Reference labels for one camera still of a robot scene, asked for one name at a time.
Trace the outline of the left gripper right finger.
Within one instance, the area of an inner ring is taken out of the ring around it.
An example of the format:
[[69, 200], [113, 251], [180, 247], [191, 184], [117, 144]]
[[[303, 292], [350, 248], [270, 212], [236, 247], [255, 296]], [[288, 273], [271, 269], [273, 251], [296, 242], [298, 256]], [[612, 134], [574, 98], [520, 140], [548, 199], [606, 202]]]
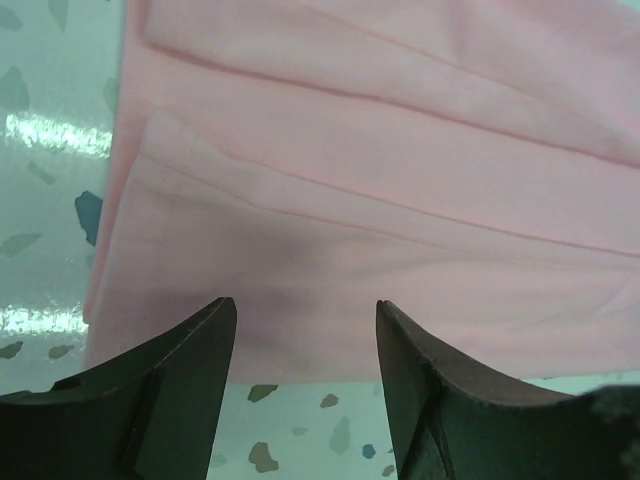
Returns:
[[639, 388], [581, 395], [512, 378], [376, 305], [383, 393], [399, 478], [627, 480], [639, 476]]

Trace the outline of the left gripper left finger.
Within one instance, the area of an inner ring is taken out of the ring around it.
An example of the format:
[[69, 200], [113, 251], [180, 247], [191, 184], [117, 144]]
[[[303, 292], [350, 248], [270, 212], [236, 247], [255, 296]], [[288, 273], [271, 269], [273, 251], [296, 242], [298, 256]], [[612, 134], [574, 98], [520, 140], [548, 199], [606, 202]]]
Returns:
[[2, 396], [2, 478], [206, 478], [236, 322], [220, 298], [47, 392]]

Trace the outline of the pink t shirt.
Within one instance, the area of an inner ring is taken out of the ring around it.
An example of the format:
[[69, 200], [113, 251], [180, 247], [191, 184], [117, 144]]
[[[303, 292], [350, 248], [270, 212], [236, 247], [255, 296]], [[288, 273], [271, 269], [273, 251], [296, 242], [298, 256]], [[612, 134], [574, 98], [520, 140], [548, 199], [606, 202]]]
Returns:
[[639, 366], [639, 13], [131, 1], [87, 366], [218, 297], [239, 383], [377, 378], [375, 305], [515, 377]]

